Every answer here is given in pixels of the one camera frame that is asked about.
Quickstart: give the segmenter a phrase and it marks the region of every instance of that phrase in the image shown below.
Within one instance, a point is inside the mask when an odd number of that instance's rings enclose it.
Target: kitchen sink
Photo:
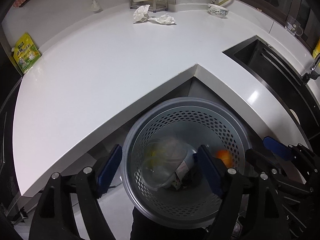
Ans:
[[[278,99],[314,152],[319,152],[320,109],[299,73],[275,49],[258,36],[223,52],[255,76]]]

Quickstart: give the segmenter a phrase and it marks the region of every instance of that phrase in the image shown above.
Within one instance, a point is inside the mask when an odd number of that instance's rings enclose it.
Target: yellow packet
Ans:
[[[40,58],[40,53],[34,45],[29,34],[25,33],[14,47],[13,57],[19,68],[25,74],[29,68]]]

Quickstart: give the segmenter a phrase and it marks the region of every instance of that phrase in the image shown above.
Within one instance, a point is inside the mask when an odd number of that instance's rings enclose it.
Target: dish rack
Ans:
[[[140,1],[134,2],[133,0],[129,0],[130,9],[137,9],[141,5],[149,4],[150,1]],[[168,0],[152,0],[152,4],[149,7],[149,11],[152,12],[160,12],[168,10]]]

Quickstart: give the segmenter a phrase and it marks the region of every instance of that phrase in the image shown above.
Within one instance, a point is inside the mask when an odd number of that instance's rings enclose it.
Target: bowl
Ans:
[[[228,9],[226,9],[222,6],[219,6],[219,5],[212,4],[212,3],[208,3],[208,11],[210,12],[211,15],[214,15],[219,18],[223,18],[223,17],[227,16],[227,14],[229,12]]]

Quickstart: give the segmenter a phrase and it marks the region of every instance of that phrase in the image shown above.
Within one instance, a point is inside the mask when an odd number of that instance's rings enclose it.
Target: white countertop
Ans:
[[[169,13],[172,26],[132,24],[133,12],[121,5],[62,33],[23,77],[13,123],[21,195],[33,196],[53,172],[194,75],[261,137],[306,145],[273,95],[222,53],[258,35],[301,68],[267,32],[232,12],[227,19],[205,10]]]

